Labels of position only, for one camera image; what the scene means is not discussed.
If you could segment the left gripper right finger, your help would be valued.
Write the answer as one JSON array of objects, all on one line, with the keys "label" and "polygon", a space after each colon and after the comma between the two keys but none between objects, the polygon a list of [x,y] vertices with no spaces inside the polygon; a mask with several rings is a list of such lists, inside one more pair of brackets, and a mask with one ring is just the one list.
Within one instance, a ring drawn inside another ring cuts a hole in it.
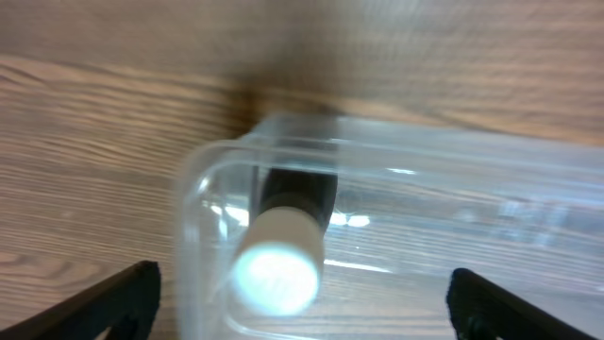
[{"label": "left gripper right finger", "polygon": [[596,340],[467,268],[452,272],[445,302],[458,340]]}]

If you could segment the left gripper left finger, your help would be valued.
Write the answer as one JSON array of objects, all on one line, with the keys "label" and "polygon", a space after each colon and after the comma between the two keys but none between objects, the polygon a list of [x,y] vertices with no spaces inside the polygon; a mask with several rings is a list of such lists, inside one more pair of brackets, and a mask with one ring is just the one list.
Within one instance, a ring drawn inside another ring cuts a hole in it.
[{"label": "left gripper left finger", "polygon": [[141,261],[1,331],[2,340],[146,340],[160,302],[159,264]]}]

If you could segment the dark bottle white cap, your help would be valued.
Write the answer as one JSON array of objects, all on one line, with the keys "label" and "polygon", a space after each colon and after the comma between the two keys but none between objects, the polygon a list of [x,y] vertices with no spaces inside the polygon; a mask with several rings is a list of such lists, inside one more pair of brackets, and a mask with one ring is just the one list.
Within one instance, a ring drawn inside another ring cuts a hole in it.
[{"label": "dark bottle white cap", "polygon": [[232,287],[246,308],[291,316],[312,305],[322,282],[324,237],[337,189],[335,174],[268,172],[230,269]]}]

